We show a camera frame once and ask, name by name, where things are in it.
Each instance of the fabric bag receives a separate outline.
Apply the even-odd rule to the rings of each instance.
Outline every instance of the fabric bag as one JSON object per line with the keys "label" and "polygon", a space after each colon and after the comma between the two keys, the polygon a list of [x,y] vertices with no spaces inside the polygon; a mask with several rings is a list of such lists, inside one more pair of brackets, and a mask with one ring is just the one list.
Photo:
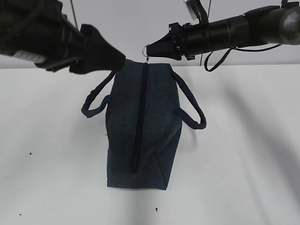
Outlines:
{"label": "fabric bag", "polygon": [[[111,94],[89,110],[101,90],[115,76]],[[180,108],[177,84],[198,112],[201,123]],[[182,121],[192,129],[206,127],[205,116],[185,82],[169,64],[126,60],[87,97],[82,113],[93,117],[107,105],[109,140],[107,186],[166,190],[180,139]]]}

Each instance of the zipper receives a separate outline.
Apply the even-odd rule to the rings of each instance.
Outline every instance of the zipper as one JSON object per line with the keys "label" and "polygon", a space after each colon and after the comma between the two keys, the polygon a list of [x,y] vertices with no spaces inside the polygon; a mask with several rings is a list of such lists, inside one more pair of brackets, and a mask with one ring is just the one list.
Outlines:
{"label": "zipper", "polygon": [[142,84],[141,84],[141,92],[140,92],[140,101],[139,101],[136,128],[135,128],[135,142],[134,142],[132,159],[131,159],[130,171],[132,173],[137,172],[137,168],[139,166],[139,161],[140,161],[143,128],[144,128],[144,117],[145,117],[145,110],[146,110],[147,88],[148,88],[148,63],[145,62],[142,68]]}

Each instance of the white backdrop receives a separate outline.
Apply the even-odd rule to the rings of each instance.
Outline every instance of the white backdrop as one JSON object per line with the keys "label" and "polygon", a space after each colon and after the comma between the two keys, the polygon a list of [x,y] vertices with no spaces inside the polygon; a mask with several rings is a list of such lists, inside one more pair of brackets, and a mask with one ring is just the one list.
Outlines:
{"label": "white backdrop", "polygon": [[[64,4],[63,13],[74,23],[70,0],[60,1]],[[209,7],[209,1],[201,0],[206,9]],[[179,22],[181,25],[197,23],[192,21],[183,0],[73,0],[73,2],[79,26],[83,23],[93,24],[110,44],[122,51],[128,59],[135,61],[144,60],[142,48],[166,35],[170,23]],[[210,22],[280,3],[281,0],[211,0]],[[224,65],[300,64],[299,52],[300,46],[291,45],[260,53],[232,51]],[[225,51],[215,52],[209,64],[215,65],[224,53]],[[197,66],[200,64],[200,56],[192,61],[160,58],[152,61],[168,62],[174,66]],[[0,68],[34,67],[30,62],[0,56]]]}
{"label": "white backdrop", "polygon": [[208,127],[184,126],[167,191],[106,187],[105,114],[80,109],[108,72],[1,70],[0,224],[300,224],[300,65],[174,70]]}

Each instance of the blue strap handle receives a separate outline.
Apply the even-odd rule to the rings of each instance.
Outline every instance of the blue strap handle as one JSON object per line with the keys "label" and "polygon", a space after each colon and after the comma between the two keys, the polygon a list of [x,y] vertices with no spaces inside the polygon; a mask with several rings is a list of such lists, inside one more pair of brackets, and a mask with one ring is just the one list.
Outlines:
{"label": "blue strap handle", "polygon": [[99,93],[102,91],[102,89],[113,79],[113,77],[116,75],[115,71],[112,71],[105,80],[102,81],[101,84],[99,84],[94,90],[91,91],[91,93],[87,96],[85,103],[81,109],[81,112],[87,117],[91,118],[99,113],[101,113],[106,105],[110,103],[112,96],[108,95],[106,96],[101,105],[97,109],[89,110],[90,105],[92,102],[96,99],[96,97],[99,95]]}
{"label": "blue strap handle", "polygon": [[204,113],[202,112],[201,108],[199,107],[197,100],[195,99],[193,93],[188,88],[187,84],[184,82],[184,80],[174,71],[172,71],[172,76],[179,85],[182,92],[185,94],[185,96],[188,98],[192,106],[196,109],[197,113],[200,116],[201,122],[198,123],[194,121],[184,110],[182,110],[180,107],[175,107],[173,109],[173,112],[178,115],[183,122],[185,122],[190,128],[194,130],[202,130],[206,128],[206,118]]}

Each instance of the wire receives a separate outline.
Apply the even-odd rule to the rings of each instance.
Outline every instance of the wire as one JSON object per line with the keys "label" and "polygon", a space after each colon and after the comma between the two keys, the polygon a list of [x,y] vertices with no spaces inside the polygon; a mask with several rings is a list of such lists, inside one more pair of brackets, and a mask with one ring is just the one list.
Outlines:
{"label": "wire", "polygon": [[[211,8],[211,0],[210,0],[210,6],[208,7],[208,14],[207,14],[208,19],[210,17],[210,8]],[[202,59],[203,59],[203,53],[201,54],[200,66],[202,66]]]}
{"label": "wire", "polygon": [[267,51],[267,50],[277,48],[279,46],[281,46],[281,45],[275,45],[275,46],[272,46],[270,48],[263,48],[263,49],[258,49],[258,50],[240,49],[240,48],[235,48],[235,50],[240,51],[240,52],[259,53],[259,52],[264,52],[264,51]]}
{"label": "wire", "polygon": [[75,21],[75,26],[76,26],[76,28],[78,30],[78,23],[77,23],[77,19],[76,19],[76,14],[75,14],[73,0],[70,0],[70,3],[71,3],[71,8],[72,8],[72,12],[73,12],[74,21]]}
{"label": "wire", "polygon": [[210,0],[210,6],[208,7],[208,14],[207,14],[208,18],[210,17],[210,7],[211,7],[211,0]]}

